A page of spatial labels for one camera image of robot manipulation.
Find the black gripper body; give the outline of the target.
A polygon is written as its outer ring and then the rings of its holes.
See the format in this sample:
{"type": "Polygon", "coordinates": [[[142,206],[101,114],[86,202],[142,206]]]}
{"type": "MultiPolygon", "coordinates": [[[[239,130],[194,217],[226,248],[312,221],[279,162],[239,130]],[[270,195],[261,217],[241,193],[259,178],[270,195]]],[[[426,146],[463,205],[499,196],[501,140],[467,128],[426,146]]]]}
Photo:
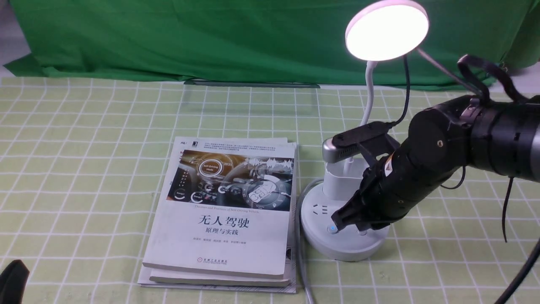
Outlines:
{"type": "Polygon", "coordinates": [[[368,168],[348,202],[362,204],[362,218],[395,223],[466,163],[466,144],[402,144],[368,168]]]}

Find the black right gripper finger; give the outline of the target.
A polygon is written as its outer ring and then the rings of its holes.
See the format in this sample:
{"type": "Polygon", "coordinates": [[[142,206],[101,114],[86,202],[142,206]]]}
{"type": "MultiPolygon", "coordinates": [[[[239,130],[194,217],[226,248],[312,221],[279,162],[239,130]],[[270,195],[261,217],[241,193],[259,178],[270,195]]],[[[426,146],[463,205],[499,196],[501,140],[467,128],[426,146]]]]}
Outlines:
{"type": "Polygon", "coordinates": [[[390,219],[367,219],[360,218],[356,222],[359,231],[373,230],[378,231],[390,225],[390,219]]]}

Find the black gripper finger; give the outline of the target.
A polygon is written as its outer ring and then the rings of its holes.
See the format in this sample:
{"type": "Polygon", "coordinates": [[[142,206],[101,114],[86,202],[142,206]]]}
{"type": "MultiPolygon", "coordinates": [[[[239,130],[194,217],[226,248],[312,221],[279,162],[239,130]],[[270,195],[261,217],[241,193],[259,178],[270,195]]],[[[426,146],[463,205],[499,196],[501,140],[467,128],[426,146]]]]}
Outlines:
{"type": "Polygon", "coordinates": [[[330,218],[335,224],[338,231],[345,229],[350,225],[358,225],[362,223],[362,204],[355,202],[347,202],[338,210],[332,213],[330,218]]]}

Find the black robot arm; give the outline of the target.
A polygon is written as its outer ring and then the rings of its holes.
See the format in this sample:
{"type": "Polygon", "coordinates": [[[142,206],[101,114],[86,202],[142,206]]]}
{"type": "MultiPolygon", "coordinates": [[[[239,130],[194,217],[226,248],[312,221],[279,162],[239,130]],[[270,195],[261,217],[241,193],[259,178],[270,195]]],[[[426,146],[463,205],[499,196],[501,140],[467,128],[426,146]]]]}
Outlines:
{"type": "Polygon", "coordinates": [[[539,181],[538,96],[494,102],[464,95],[440,103],[413,116],[401,144],[391,128],[374,121],[324,143],[328,163],[362,154],[369,164],[359,189],[332,214],[338,231],[380,230],[403,219],[463,167],[539,181]]]}

